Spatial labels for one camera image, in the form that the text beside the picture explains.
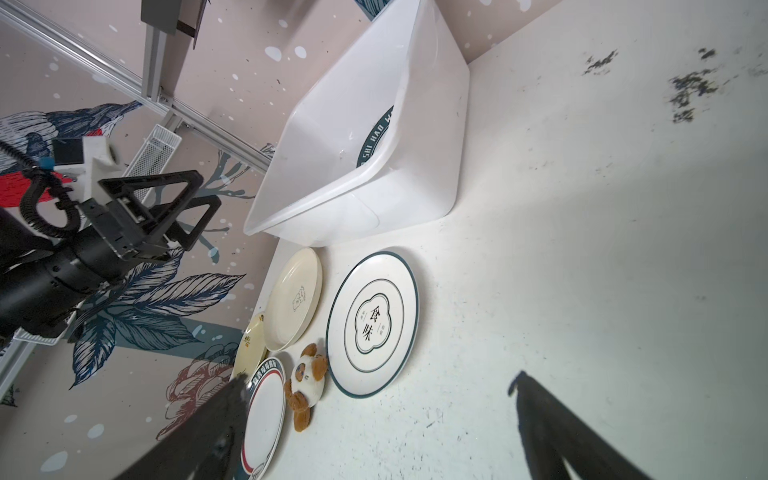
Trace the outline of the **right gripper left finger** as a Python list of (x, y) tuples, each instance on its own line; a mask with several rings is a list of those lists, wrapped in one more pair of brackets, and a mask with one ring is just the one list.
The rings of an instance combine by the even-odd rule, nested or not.
[(232, 479), (235, 452), (242, 446), (247, 382), (241, 374), (135, 461), (119, 479)]

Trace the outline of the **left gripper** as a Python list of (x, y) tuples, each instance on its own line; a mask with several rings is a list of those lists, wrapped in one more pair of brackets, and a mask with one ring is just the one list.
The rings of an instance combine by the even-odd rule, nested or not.
[[(216, 195), (194, 198), (202, 182), (196, 170), (102, 179), (106, 204), (89, 199), (60, 206), (67, 219), (67, 237), (59, 243), (61, 287), (115, 284), (141, 263), (169, 260), (171, 244), (190, 251), (222, 206)], [(136, 195), (180, 184), (169, 203), (147, 207)]]

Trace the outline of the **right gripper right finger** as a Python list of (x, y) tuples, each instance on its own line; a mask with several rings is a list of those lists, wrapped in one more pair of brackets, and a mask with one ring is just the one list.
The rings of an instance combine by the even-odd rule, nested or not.
[(511, 382), (518, 429), (533, 479), (646, 479), (600, 435), (526, 372)]

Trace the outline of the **white plate green rim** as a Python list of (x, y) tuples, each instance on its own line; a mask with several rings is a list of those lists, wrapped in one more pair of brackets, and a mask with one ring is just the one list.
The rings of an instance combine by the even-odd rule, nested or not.
[(285, 373), (276, 358), (265, 359), (246, 383), (248, 394), (244, 436), (234, 479), (261, 479), (276, 450), (283, 428)]

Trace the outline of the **white plate with flower outline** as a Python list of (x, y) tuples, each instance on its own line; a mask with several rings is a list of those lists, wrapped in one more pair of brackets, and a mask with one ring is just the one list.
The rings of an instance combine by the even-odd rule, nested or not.
[(364, 399), (393, 383), (412, 352), (419, 317), (418, 285), (401, 255), (383, 250), (360, 260), (341, 282), (326, 326), (337, 388)]

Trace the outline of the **white plate dark lettered rim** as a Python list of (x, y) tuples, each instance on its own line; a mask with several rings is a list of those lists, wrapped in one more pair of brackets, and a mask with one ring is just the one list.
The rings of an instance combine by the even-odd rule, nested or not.
[(358, 153), (356, 161), (357, 168), (363, 166), (373, 157), (378, 144), (386, 135), (389, 129), (393, 109), (394, 107), (391, 106), (387, 111), (385, 111), (367, 134)]

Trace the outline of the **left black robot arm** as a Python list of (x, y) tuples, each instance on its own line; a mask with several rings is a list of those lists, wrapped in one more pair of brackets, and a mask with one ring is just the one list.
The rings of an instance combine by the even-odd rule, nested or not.
[(142, 263), (170, 260), (171, 245), (190, 250), (221, 205), (200, 197), (195, 170), (101, 179), (103, 202), (75, 204), (78, 221), (63, 239), (1, 213), (1, 342), (17, 330), (56, 338), (75, 307), (104, 285), (123, 283)]

